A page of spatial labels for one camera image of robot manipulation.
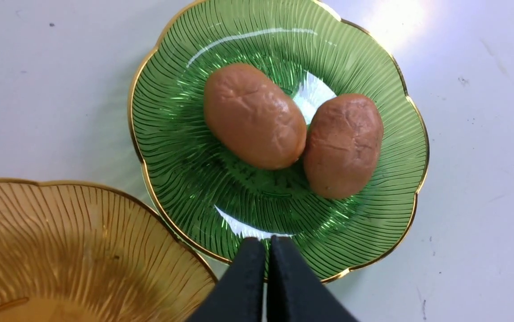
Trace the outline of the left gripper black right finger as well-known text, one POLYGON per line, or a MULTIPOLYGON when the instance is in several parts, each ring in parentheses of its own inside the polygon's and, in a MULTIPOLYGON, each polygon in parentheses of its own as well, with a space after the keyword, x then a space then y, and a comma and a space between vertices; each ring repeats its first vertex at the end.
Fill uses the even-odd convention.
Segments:
POLYGON ((317 279, 291 239, 273 236, 269 257, 269 322, 357 322, 317 279))

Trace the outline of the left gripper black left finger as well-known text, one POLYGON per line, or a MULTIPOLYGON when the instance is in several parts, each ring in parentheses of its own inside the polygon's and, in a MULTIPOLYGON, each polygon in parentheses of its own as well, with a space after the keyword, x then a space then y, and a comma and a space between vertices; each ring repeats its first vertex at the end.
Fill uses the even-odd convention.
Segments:
POLYGON ((234 261, 188 322, 260 322, 265 247, 256 238, 241 242, 234 261))

